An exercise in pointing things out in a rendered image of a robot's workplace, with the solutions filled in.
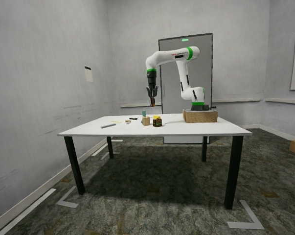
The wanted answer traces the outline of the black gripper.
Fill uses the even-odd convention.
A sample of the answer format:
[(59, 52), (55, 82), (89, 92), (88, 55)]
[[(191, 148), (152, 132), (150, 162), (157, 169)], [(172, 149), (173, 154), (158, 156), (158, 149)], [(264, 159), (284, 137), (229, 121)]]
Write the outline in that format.
[[(147, 92), (148, 92), (148, 96), (151, 98), (153, 98), (153, 104), (155, 104), (155, 98), (157, 96), (157, 91), (158, 91), (158, 86), (156, 85), (156, 78), (155, 77), (150, 77), (148, 78), (148, 87), (146, 87)], [(152, 104), (152, 100), (151, 100), (151, 104)]]

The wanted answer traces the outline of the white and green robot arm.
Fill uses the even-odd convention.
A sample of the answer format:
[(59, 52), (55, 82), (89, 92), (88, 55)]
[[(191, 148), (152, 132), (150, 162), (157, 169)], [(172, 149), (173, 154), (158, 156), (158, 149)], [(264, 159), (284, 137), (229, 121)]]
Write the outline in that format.
[(173, 51), (157, 51), (146, 59), (147, 78), (157, 77), (158, 65), (176, 61), (181, 81), (181, 96), (183, 99), (192, 100), (191, 111), (208, 111), (216, 106), (204, 105), (204, 88), (191, 88), (188, 77), (187, 62), (199, 56), (197, 47), (186, 47)]

